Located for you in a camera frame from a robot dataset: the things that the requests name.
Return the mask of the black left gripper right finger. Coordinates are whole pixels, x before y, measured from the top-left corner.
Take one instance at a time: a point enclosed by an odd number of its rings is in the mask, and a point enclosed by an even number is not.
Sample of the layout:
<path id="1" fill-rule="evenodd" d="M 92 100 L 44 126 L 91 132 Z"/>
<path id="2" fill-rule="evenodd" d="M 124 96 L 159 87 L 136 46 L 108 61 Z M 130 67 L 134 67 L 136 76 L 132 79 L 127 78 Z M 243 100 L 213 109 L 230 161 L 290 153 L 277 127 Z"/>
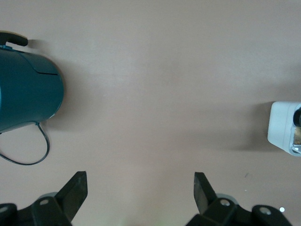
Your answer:
<path id="1" fill-rule="evenodd" d="M 194 174 L 194 199 L 199 210 L 188 226 L 289 226 L 291 223 L 278 209 L 255 205 L 243 209 L 229 198 L 218 197 L 203 172 Z"/>

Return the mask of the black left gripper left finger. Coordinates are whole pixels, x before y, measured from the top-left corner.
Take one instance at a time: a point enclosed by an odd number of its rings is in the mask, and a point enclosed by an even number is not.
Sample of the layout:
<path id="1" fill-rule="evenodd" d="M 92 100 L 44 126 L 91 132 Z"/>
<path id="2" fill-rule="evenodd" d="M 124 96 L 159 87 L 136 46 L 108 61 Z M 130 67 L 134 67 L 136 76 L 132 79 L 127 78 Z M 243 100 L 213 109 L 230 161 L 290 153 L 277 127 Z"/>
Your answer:
<path id="1" fill-rule="evenodd" d="M 78 171 L 54 196 L 37 199 L 18 210 L 13 203 L 0 205 L 2 226 L 71 226 L 88 195 L 87 173 Z"/>

